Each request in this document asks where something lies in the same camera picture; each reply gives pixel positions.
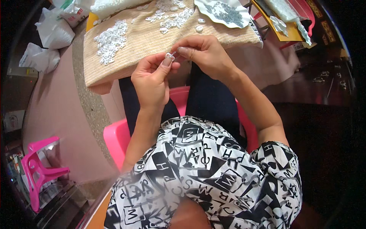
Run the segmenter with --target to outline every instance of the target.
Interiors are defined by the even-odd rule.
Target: pink plastic chair
[[[29,143],[29,152],[21,160],[25,175],[28,179],[30,203],[33,211],[36,213],[39,212],[40,208],[39,192],[42,185],[70,172],[68,167],[59,169],[45,168],[37,155],[37,151],[53,147],[59,140],[59,137],[54,136],[41,141]],[[40,175],[37,183],[35,183],[33,179],[33,174],[35,172],[38,172]]]
[[[304,18],[308,18],[311,21],[311,24],[309,26],[309,31],[308,31],[308,35],[309,37],[312,36],[313,34],[313,28],[315,25],[315,17],[314,17],[314,13],[311,10],[310,6],[306,3],[305,0],[288,0],[291,5],[295,8],[295,10],[299,13],[300,16],[304,17]],[[260,18],[262,16],[261,13],[257,13],[253,19],[257,20],[258,18]],[[280,49],[284,49],[287,48],[293,44],[296,44],[298,41],[289,41],[287,42],[285,45],[281,46]]]
[[[170,89],[170,98],[175,103],[180,116],[186,114],[189,89],[189,86]],[[236,105],[238,107],[239,121],[247,133],[247,151],[252,152],[258,148],[257,130],[248,119],[238,101],[236,101]],[[131,140],[127,120],[123,119],[107,126],[104,128],[103,136],[110,155],[116,163],[117,168],[121,170],[127,146]]]

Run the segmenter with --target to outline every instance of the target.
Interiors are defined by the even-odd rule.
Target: woman
[[[289,228],[301,179],[275,108],[214,36],[185,37],[174,51],[195,63],[188,116],[169,100],[166,75],[180,64],[165,53],[120,80],[132,137],[105,228]],[[258,130],[251,154],[238,143],[235,98]]]

